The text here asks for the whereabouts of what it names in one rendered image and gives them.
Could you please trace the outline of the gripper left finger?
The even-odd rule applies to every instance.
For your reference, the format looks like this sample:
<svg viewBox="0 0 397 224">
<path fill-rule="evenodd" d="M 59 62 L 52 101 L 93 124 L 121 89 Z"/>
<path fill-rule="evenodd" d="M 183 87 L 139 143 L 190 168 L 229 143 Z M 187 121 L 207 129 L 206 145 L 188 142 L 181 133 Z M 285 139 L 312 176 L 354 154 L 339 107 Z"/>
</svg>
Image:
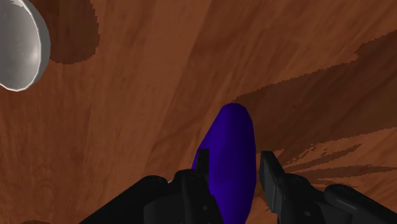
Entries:
<svg viewBox="0 0 397 224">
<path fill-rule="evenodd" d="M 199 149 L 194 169 L 173 180 L 146 176 L 79 224 L 224 224 L 208 187 L 209 150 Z"/>
</svg>

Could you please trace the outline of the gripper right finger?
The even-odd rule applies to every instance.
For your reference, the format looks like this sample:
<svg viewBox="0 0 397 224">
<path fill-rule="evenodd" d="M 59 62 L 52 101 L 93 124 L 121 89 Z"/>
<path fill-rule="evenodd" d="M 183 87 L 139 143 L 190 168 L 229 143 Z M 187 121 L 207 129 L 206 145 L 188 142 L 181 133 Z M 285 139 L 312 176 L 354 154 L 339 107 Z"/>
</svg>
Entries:
<svg viewBox="0 0 397 224">
<path fill-rule="evenodd" d="M 262 151 L 259 180 L 277 224 L 397 224 L 397 213 L 347 185 L 314 188 L 286 173 L 271 151 Z"/>
</svg>

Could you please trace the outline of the blue oval object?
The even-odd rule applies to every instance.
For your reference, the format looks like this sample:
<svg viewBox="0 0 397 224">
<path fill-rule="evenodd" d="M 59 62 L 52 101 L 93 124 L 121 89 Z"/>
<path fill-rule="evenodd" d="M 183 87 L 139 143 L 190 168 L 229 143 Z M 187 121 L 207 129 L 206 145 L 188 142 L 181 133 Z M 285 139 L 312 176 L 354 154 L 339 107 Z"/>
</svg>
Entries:
<svg viewBox="0 0 397 224">
<path fill-rule="evenodd" d="M 256 146 L 247 109 L 224 105 L 199 148 L 209 150 L 209 190 L 224 224 L 245 224 L 256 186 Z"/>
</svg>

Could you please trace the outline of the grey bowl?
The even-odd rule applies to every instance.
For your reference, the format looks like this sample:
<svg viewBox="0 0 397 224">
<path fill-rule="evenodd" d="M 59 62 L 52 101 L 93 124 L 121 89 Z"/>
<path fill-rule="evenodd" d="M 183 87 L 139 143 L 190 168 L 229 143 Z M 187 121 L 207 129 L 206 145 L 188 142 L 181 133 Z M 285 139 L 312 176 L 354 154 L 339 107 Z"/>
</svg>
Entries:
<svg viewBox="0 0 397 224">
<path fill-rule="evenodd" d="M 20 92 L 35 84 L 50 48 L 46 22 L 29 0 L 0 0 L 0 86 Z"/>
</svg>

